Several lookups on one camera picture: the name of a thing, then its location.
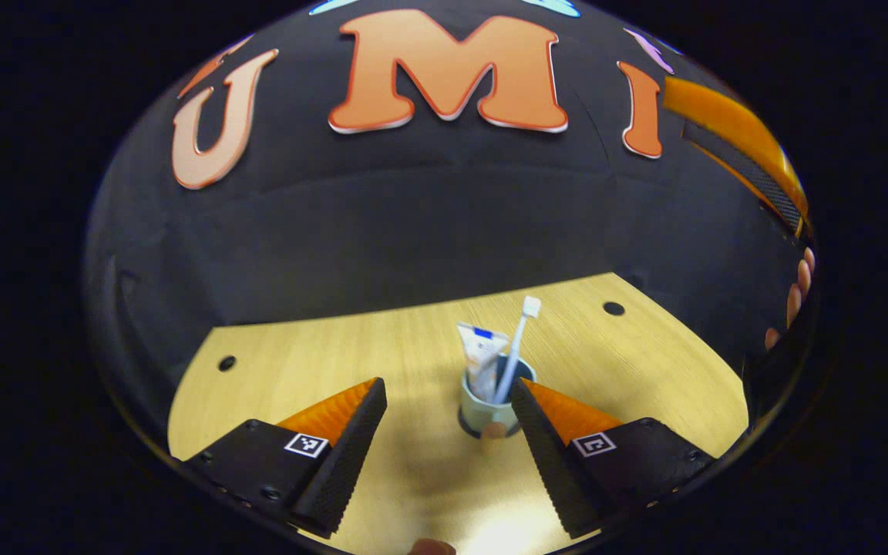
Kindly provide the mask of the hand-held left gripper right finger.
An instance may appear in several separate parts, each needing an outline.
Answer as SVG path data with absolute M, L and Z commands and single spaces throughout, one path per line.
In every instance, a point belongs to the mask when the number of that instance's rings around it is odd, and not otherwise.
M 655 418 L 622 422 L 527 378 L 515 380 L 511 399 L 540 480 L 571 538 L 619 530 L 715 463 Z

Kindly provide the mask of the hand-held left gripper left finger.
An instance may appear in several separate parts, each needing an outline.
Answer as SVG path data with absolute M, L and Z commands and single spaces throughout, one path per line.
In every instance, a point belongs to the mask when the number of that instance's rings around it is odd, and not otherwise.
M 278 424 L 247 419 L 183 461 L 265 519 L 327 540 L 338 531 L 387 408 L 373 377 Z

